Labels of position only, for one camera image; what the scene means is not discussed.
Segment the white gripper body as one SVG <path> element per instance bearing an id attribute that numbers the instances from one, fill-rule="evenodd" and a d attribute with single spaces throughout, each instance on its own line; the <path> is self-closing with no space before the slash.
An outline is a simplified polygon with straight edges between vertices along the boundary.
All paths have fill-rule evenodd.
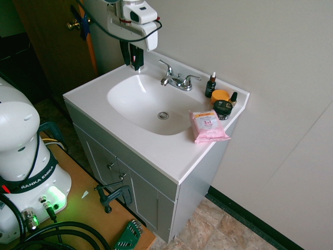
<path id="1" fill-rule="evenodd" d="M 157 29 L 155 22 L 149 22 L 147 24 L 136 24 L 134 22 L 129 25 L 121 24 L 119 19 L 115 16 L 108 16 L 107 28 L 108 31 L 123 39 L 131 40 L 130 44 L 139 47 L 143 50 L 153 51 L 158 46 L 158 32 L 154 32 L 147 38 L 148 34 Z"/>

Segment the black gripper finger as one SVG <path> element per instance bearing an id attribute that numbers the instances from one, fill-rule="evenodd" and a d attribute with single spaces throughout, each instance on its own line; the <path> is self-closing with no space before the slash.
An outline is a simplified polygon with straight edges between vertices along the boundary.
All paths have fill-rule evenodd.
<path id="1" fill-rule="evenodd" d="M 141 48 L 136 48 L 136 71 L 144 65 L 144 51 Z"/>
<path id="2" fill-rule="evenodd" d="M 121 53 L 124 59 L 125 64 L 128 66 L 131 63 L 131 56 L 129 52 L 129 43 L 125 41 L 119 41 L 120 42 L 120 49 Z"/>

